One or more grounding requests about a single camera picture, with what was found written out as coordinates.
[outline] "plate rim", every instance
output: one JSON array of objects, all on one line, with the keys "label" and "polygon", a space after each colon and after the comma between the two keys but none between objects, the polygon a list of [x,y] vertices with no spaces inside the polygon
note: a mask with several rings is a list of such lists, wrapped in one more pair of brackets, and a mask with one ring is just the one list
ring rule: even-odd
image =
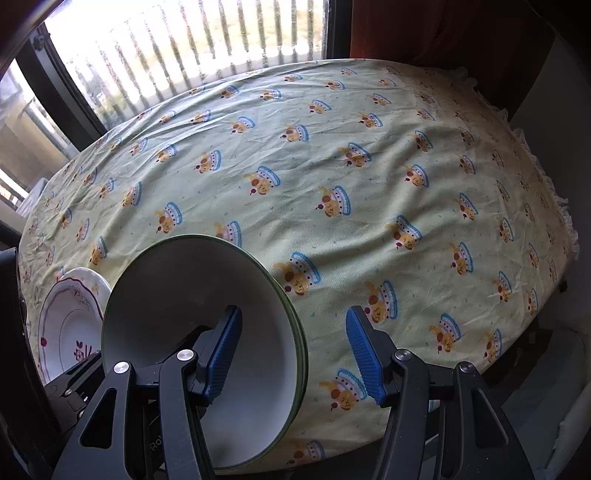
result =
[{"label": "plate rim", "polygon": [[[100,305],[99,305],[99,303],[98,303],[98,301],[97,301],[97,299],[96,299],[95,295],[94,295],[94,294],[93,294],[93,293],[92,293],[92,292],[91,292],[91,291],[90,291],[88,288],[86,288],[86,286],[85,286],[85,285],[84,285],[84,284],[83,284],[83,283],[82,283],[80,280],[78,280],[77,278],[71,278],[71,277],[68,277],[68,278],[62,278],[61,280],[58,280],[57,282],[55,282],[55,283],[53,284],[53,286],[51,287],[51,289],[49,290],[49,292],[47,293],[47,295],[46,295],[46,296],[45,296],[45,298],[43,299],[43,305],[41,306],[41,311],[40,311],[40,313],[39,313],[39,323],[38,323],[38,325],[37,325],[37,350],[38,350],[38,355],[37,355],[37,356],[38,356],[38,360],[39,360],[39,366],[40,366],[40,368],[41,368],[41,373],[42,373],[42,375],[43,375],[43,380],[46,382],[46,384],[48,384],[49,382],[51,382],[53,379],[51,379],[51,380],[49,379],[49,372],[47,371],[47,366],[45,365],[45,367],[44,367],[44,364],[43,364],[43,360],[46,360],[46,359],[45,359],[45,354],[44,354],[44,352],[45,352],[45,347],[43,347],[43,346],[41,345],[41,338],[42,338],[42,335],[41,335],[41,325],[43,324],[43,326],[45,326],[45,317],[47,316],[47,312],[46,312],[46,304],[47,304],[47,299],[48,299],[48,298],[49,298],[49,296],[51,295],[51,292],[53,292],[53,290],[54,290],[54,289],[55,289],[55,288],[56,288],[56,287],[57,287],[57,286],[58,286],[60,283],[67,282],[67,281],[70,281],[70,282],[78,282],[78,283],[80,284],[80,286],[81,286],[83,289],[85,289],[85,290],[86,290],[86,291],[87,291],[87,292],[90,294],[90,296],[92,297],[92,299],[95,301],[95,304],[96,304],[96,310],[97,310],[97,311],[98,311],[98,313],[99,313],[99,317],[100,317],[100,323],[101,323],[101,325],[102,325],[102,323],[103,323],[103,321],[104,321],[104,316],[103,316],[103,313],[102,313],[102,311],[101,311],[101,309],[100,309]],[[102,338],[103,338],[103,337],[102,337],[102,327],[101,327],[101,329],[100,329],[100,341],[101,341],[101,345],[102,345]]]},{"label": "plate rim", "polygon": [[[123,272],[119,276],[117,282],[123,277],[123,275],[125,275],[125,272],[128,269],[128,267],[132,263],[134,263],[138,258],[143,256],[147,251],[157,247],[160,244],[179,240],[181,238],[185,238],[185,239],[186,238],[196,238],[196,239],[201,239],[201,240],[205,240],[205,241],[223,243],[225,245],[229,245],[231,248],[235,248],[235,249],[239,250],[239,253],[241,255],[246,256],[246,258],[248,260],[250,260],[250,262],[253,263],[254,266],[257,267],[257,269],[260,270],[260,272],[264,275],[264,277],[267,279],[267,281],[269,281],[269,283],[271,284],[271,287],[277,293],[279,300],[285,310],[285,314],[287,315],[287,319],[290,323],[291,332],[294,336],[295,352],[296,352],[295,353],[296,381],[295,381],[294,399],[293,399],[293,402],[292,402],[292,405],[290,408],[289,415],[287,416],[285,423],[283,424],[279,433],[276,435],[276,437],[272,440],[271,443],[269,443],[269,445],[264,450],[260,451],[255,456],[253,456],[253,457],[249,458],[248,460],[245,460],[241,463],[215,468],[216,472],[224,472],[224,473],[228,472],[229,473],[233,470],[240,469],[246,465],[249,465],[249,464],[261,459],[271,449],[273,449],[279,443],[279,441],[284,437],[285,433],[290,428],[295,417],[297,416],[298,412],[300,411],[301,405],[304,401],[304,396],[306,395],[306,389],[308,386],[308,375],[309,375],[309,358],[308,358],[308,345],[307,345],[307,340],[306,340],[306,334],[304,331],[304,326],[302,325],[300,317],[297,314],[296,309],[293,306],[291,300],[287,297],[286,293],[283,291],[283,288],[279,285],[279,283],[271,275],[271,273],[265,268],[265,266],[261,262],[259,262],[253,255],[251,255],[249,252],[242,249],[241,247],[237,247],[233,243],[228,242],[227,240],[224,240],[222,238],[219,238],[219,237],[216,237],[213,235],[204,235],[202,233],[185,233],[183,235],[174,235],[174,236],[171,236],[168,238],[164,238],[164,239],[150,245],[148,248],[142,250],[138,255],[136,255],[133,258],[133,260],[125,267],[125,269],[123,270]],[[105,315],[109,310],[108,306],[109,306],[109,303],[107,303],[107,308],[105,309]],[[101,345],[103,344],[104,339],[105,339],[104,335],[105,335],[105,330],[103,329],[101,331],[101,339],[100,339]]]}]

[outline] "white wall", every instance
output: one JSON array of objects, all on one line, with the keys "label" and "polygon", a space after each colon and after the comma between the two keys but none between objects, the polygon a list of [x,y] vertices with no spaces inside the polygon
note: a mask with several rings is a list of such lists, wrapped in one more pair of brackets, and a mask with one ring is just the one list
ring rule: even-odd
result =
[{"label": "white wall", "polygon": [[579,232],[580,257],[566,273],[568,290],[550,297],[540,319],[591,333],[591,86],[562,40],[554,42],[511,126],[525,130],[558,195],[569,199]]}]

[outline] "curtain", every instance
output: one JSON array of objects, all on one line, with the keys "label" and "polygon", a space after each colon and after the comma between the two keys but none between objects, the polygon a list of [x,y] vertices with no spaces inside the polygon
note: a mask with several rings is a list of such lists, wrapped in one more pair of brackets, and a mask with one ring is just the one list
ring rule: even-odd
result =
[{"label": "curtain", "polygon": [[522,0],[353,0],[352,58],[455,69],[513,116],[554,32]]}]

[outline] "metal screw head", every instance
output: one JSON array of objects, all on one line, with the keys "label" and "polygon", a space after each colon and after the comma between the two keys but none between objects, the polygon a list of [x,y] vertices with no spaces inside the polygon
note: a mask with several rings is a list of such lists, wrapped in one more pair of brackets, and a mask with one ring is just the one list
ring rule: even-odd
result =
[{"label": "metal screw head", "polygon": [[465,374],[471,374],[474,372],[474,365],[470,362],[460,362],[460,370]]},{"label": "metal screw head", "polygon": [[407,360],[410,360],[413,355],[405,348],[399,348],[396,350],[396,353],[394,353],[394,356],[401,362],[406,362]]},{"label": "metal screw head", "polygon": [[124,374],[127,370],[129,370],[129,363],[127,362],[119,362],[113,367],[113,371],[116,374]]},{"label": "metal screw head", "polygon": [[181,361],[181,362],[186,362],[188,360],[191,360],[193,358],[193,355],[195,355],[195,353],[186,348],[185,350],[181,350],[179,353],[177,353],[177,358]]}]

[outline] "white plate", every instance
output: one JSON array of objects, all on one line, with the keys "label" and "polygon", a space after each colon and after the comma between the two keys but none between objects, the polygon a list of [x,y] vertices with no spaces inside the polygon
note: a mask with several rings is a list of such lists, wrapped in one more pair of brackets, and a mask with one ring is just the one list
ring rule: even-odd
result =
[{"label": "white plate", "polygon": [[46,383],[100,350],[103,316],[80,280],[60,280],[47,294],[39,318],[38,345]]},{"label": "white plate", "polygon": [[242,336],[223,391],[201,419],[218,471],[264,455],[300,408],[307,383],[306,342],[283,289],[230,242],[174,236],[125,269],[103,326],[105,371],[119,361],[139,368],[173,353],[197,325],[214,326],[226,305],[242,309]]},{"label": "white plate", "polygon": [[111,296],[111,286],[101,274],[91,270],[90,268],[76,267],[68,270],[64,275],[61,276],[60,280],[63,280],[64,278],[75,278],[76,280],[80,280],[82,284],[95,296],[96,301],[99,303],[101,312],[103,315],[105,314],[107,302]]}]

